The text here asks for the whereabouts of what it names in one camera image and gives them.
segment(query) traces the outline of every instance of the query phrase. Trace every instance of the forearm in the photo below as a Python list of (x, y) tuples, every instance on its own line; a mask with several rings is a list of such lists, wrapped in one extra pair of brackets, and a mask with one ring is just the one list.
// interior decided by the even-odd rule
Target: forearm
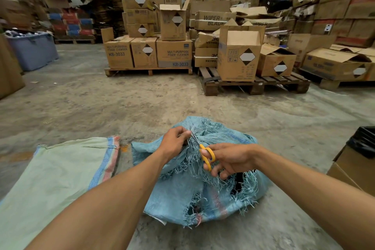
[(344, 249), (374, 247), (375, 197), (265, 149), (254, 165)]
[(91, 189), (63, 210), (27, 250), (126, 249), (165, 163), (156, 151)]

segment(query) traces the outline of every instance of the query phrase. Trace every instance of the sack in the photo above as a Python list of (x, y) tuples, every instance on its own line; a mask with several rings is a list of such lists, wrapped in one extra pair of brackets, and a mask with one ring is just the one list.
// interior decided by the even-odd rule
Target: sack
[[(214, 143), (257, 143), (250, 135), (226, 128), (207, 118), (189, 116), (182, 125), (191, 130), (204, 146)], [(156, 151), (162, 137), (152, 143), (132, 143), (133, 164), (137, 165)], [(269, 179), (260, 171), (237, 173), (223, 181), (203, 169), (199, 145), (190, 138), (181, 153), (161, 172), (144, 212), (163, 223), (183, 226), (225, 218), (237, 210), (247, 210), (262, 197)]]

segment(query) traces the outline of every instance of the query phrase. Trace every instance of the person's right hand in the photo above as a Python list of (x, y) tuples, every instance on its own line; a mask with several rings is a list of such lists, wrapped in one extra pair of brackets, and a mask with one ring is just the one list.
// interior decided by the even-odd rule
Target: person's right hand
[[(254, 170), (254, 156), (261, 147), (255, 143), (253, 144), (234, 144), (234, 143), (217, 143), (208, 146), (215, 154), (216, 160), (219, 164), (214, 166), (211, 170), (211, 175), (217, 177), (220, 173), (220, 178), (226, 180), (228, 176), (238, 173)], [(211, 155), (207, 150), (202, 150), (205, 157), (211, 159)], [(207, 164), (204, 164), (204, 169), (208, 170)]]

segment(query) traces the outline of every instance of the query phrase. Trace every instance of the yellow scissors handle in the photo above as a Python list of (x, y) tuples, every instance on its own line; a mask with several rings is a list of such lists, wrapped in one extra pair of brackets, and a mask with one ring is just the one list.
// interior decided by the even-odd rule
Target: yellow scissors handle
[[(209, 147), (204, 147), (203, 144), (200, 144), (199, 145), (199, 148), (200, 148), (200, 152), (201, 152), (201, 156), (202, 156), (202, 159), (203, 161), (207, 164), (208, 168), (209, 168), (209, 172), (211, 172), (212, 168), (211, 168), (211, 163), (214, 162), (216, 160), (216, 157), (215, 157), (215, 154), (213, 153), (213, 151), (211, 150), (211, 148)], [(211, 161), (209, 161), (209, 159), (207, 157), (205, 157), (203, 154), (202, 154), (202, 150), (207, 150), (208, 153), (211, 155), (212, 159)]]

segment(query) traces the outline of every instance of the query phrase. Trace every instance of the person's left hand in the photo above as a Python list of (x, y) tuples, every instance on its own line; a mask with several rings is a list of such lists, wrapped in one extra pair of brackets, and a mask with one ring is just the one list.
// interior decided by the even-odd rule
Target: person's left hand
[(160, 151), (169, 162), (176, 157), (182, 150), (184, 142), (191, 136), (191, 131), (184, 127), (176, 127), (170, 129), (164, 136), (162, 143), (157, 151)]

